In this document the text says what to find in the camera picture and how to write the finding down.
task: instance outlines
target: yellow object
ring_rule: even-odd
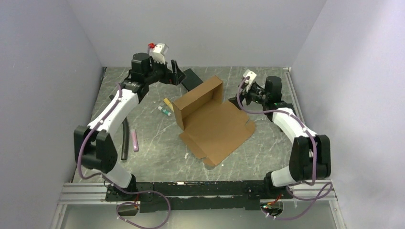
[[[165,104],[171,109],[171,111],[174,112],[174,110],[173,110],[173,105],[171,104],[170,100],[169,100],[168,98],[165,98],[163,101],[164,101]]]

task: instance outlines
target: small bottle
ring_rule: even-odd
[[[159,106],[158,109],[159,109],[160,111],[162,111],[162,113],[165,113],[167,116],[170,116],[170,115],[171,115],[171,112],[170,112],[170,111],[164,109],[164,108],[161,107],[161,106]]]

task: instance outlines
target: wall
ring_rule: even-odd
[[[50,226],[101,63],[65,0],[0,3],[0,228]]]
[[[326,0],[68,0],[104,66],[150,42],[180,66],[291,66]]]
[[[404,228],[405,2],[328,0],[292,66],[350,229]]]

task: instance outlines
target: cardboard box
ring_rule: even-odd
[[[216,166],[255,131],[249,116],[229,101],[222,103],[223,82],[216,76],[173,102],[182,141],[192,153]]]

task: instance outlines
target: tabletop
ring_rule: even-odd
[[[182,67],[191,68],[203,81],[216,75],[224,82],[224,100],[234,97],[246,69],[257,74],[256,82],[264,85],[267,76],[282,79],[282,99],[295,105],[295,93],[289,84],[283,68],[279,67]],[[92,112],[96,118],[110,102],[109,96],[116,93],[116,83],[128,75],[129,68],[108,67]],[[292,144],[280,129],[263,114],[249,114],[256,124],[253,135],[230,154],[217,167],[204,165],[180,140],[182,130],[173,115],[166,116],[158,106],[166,107],[163,99],[175,101],[187,91],[183,86],[155,83],[142,102],[128,115],[130,128],[136,129],[139,152],[129,147],[127,161],[119,163],[134,174],[140,182],[168,181],[229,181],[261,180],[267,172],[288,165]],[[258,104],[251,104],[249,110],[260,110]],[[122,127],[114,136],[114,144],[120,159],[122,148]],[[83,169],[85,175],[93,173]],[[101,177],[82,180],[77,171],[73,182],[102,182]]]

